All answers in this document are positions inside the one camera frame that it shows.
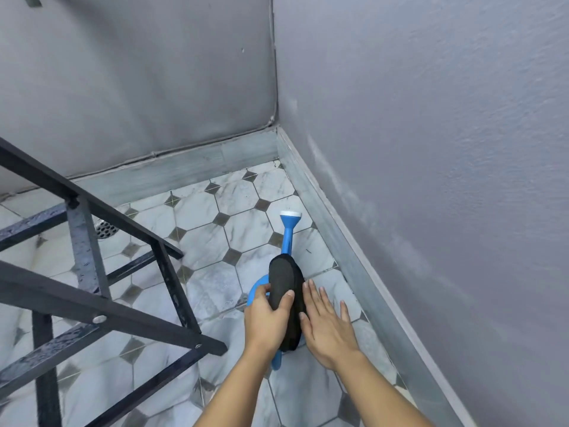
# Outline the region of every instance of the forearm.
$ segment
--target forearm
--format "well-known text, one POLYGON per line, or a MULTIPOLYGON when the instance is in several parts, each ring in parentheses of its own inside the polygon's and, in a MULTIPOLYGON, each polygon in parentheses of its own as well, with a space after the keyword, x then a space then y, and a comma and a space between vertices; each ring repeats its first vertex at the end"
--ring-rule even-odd
POLYGON ((249 427, 270 359, 245 351, 195 427, 249 427))
POLYGON ((365 427, 432 427, 363 353, 350 354, 337 370, 365 427))

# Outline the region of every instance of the floor drain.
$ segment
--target floor drain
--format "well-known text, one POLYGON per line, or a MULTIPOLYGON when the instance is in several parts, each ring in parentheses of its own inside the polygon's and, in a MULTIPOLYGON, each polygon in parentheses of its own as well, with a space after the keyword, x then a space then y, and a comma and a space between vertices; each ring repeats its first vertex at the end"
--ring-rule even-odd
POLYGON ((115 235, 118 232, 118 228, 103 220, 95 226, 95 231, 97 233, 97 238, 99 240, 104 240, 109 238, 111 235, 115 235))

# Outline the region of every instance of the metal rack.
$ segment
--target metal rack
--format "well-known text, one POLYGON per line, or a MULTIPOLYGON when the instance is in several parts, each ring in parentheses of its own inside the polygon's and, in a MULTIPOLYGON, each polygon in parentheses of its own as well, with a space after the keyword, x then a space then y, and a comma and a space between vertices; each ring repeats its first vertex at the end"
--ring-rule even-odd
POLYGON ((87 424, 109 426, 208 353, 223 355, 227 346, 202 335, 168 255, 183 253, 135 221, 0 138, 0 165, 59 196, 63 203, 0 229, 0 251, 65 221, 69 224, 79 287, 76 289, 0 261, 0 302, 32 311, 34 350, 0 371, 0 401, 36 381, 39 427, 60 427, 56 366, 112 330, 190 349, 152 379, 87 424), (106 275, 91 214, 152 247, 145 255, 106 275), (115 303, 110 285, 156 261, 181 326, 115 303), (52 315, 79 321, 53 338, 52 315))

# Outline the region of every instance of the person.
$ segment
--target person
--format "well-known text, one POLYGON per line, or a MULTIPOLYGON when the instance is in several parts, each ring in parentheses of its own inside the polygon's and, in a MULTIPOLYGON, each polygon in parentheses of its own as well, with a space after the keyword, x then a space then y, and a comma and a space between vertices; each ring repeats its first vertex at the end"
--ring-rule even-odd
MULTIPOLYGON (((259 286, 245 309, 243 354, 195 427, 251 425, 261 381, 284 338, 294 300, 290 290, 273 311, 266 299, 268 291, 270 284, 259 286)), ((301 327, 309 351, 339 375, 365 427, 432 427, 359 350, 345 302, 338 317, 324 288, 319 293, 312 280, 303 284, 303 297, 308 316, 301 313, 301 327)))

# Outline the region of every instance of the hand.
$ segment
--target hand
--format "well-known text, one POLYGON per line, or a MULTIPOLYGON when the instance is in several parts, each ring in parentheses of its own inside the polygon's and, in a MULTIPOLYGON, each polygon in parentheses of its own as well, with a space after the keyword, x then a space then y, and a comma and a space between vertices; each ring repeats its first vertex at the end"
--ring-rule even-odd
POLYGON ((260 285, 255 298, 245 308, 245 352, 271 360, 285 338, 290 308, 294 301, 294 291, 289 290, 281 298, 279 308, 273 310, 268 305, 266 294, 271 285, 260 285))
POLYGON ((312 280, 303 284, 302 292, 309 314, 306 316, 301 313, 301 328, 306 345, 320 364, 337 371, 341 363, 359 353, 348 307, 344 301, 340 303, 339 318, 324 288, 321 287, 318 294, 312 280))

